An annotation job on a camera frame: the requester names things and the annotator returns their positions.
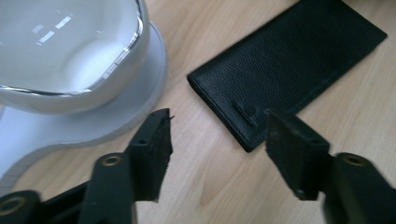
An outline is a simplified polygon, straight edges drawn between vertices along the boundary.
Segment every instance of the tabletop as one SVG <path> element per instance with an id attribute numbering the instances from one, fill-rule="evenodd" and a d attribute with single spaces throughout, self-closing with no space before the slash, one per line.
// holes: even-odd
<path id="1" fill-rule="evenodd" d="M 158 203 L 137 203 L 139 223 L 325 223 L 318 202 L 301 202 L 265 153 L 246 153 L 190 87 L 186 75 L 267 23 L 296 0 L 146 0 L 163 35 L 169 78 L 156 106 L 170 108 L 174 153 Z M 346 0 L 389 37 L 297 116 L 326 138 L 331 154 L 372 161 L 396 184 L 396 1 Z M 123 151 L 136 129 L 94 147 L 53 152 L 13 190 L 48 199 L 90 178 L 101 155 Z"/>

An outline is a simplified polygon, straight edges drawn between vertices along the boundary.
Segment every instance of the leather wallet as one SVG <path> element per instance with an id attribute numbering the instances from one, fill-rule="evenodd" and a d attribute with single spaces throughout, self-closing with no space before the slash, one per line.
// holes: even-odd
<path id="1" fill-rule="evenodd" d="M 301 0 L 188 75 L 247 152 L 266 109 L 295 114 L 387 35 L 340 0 Z"/>

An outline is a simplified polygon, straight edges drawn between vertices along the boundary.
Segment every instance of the white bowl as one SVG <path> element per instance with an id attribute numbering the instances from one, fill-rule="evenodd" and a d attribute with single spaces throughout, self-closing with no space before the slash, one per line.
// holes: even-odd
<path id="1" fill-rule="evenodd" d="M 0 1 L 0 103 L 74 113 L 109 102 L 147 54 L 143 0 Z"/>

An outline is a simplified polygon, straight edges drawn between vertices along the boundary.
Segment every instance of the black leather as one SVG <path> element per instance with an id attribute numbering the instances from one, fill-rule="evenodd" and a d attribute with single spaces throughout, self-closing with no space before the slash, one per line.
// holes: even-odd
<path id="1" fill-rule="evenodd" d="M 188 81 L 245 151 L 265 140 L 267 108 L 295 114 L 387 35 L 339 0 L 302 0 Z"/>

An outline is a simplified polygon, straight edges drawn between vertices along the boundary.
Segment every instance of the wooden surface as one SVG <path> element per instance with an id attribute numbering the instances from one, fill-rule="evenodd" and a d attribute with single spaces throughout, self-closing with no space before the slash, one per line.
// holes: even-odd
<path id="1" fill-rule="evenodd" d="M 195 94 L 186 75 L 271 20 L 295 0 L 147 0 L 169 55 L 169 79 L 157 108 L 169 107 L 174 154 L 159 203 L 138 203 L 139 223 L 324 223 L 320 202 L 300 202 L 262 144 L 245 153 Z M 332 143 L 375 163 L 396 184 L 396 1 L 346 0 L 389 37 L 298 116 Z M 123 151 L 135 130 L 97 147 L 52 153 L 14 190 L 43 199 L 90 177 L 103 154 Z"/>

